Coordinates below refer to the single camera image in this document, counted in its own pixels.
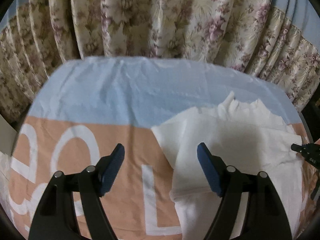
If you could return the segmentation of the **white knit sweater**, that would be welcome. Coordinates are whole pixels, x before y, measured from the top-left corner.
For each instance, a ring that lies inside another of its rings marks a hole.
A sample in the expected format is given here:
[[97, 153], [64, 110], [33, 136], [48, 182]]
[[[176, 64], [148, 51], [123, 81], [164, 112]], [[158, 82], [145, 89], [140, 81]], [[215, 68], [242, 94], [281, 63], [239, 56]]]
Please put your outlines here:
[[170, 198], [183, 239], [203, 239], [220, 204], [197, 159], [204, 142], [213, 155], [246, 174], [265, 171], [280, 196], [292, 233], [299, 227], [303, 161], [291, 150], [302, 139], [261, 100], [240, 102], [230, 93], [213, 108], [192, 107], [152, 132], [173, 168]]

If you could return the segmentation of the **blue and orange bedsheet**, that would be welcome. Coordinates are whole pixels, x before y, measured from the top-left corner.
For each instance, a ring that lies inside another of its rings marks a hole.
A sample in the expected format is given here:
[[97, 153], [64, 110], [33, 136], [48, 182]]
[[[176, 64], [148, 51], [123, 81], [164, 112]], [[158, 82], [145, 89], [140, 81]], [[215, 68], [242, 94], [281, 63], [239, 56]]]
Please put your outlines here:
[[[24, 238], [29, 236], [36, 208], [56, 171], [81, 172], [122, 144], [124, 162], [101, 200], [117, 237], [183, 239], [170, 198], [174, 170], [152, 127], [192, 107], [213, 108], [230, 93], [240, 102], [261, 100], [293, 127], [301, 143], [307, 142], [302, 121], [283, 90], [233, 69], [144, 57], [88, 57], [63, 64], [33, 101], [12, 156], [8, 198], [14, 226]], [[303, 200], [294, 236], [314, 210], [313, 200]]]

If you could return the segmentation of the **floral beige curtain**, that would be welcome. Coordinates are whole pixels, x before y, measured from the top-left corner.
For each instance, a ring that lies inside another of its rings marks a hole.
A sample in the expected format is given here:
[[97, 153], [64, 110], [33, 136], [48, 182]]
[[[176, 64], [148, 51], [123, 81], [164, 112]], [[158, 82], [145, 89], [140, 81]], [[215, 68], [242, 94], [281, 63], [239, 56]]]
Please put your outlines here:
[[319, 15], [309, 0], [13, 0], [1, 115], [17, 121], [64, 62], [102, 55], [215, 63], [280, 86], [302, 111], [319, 86]]

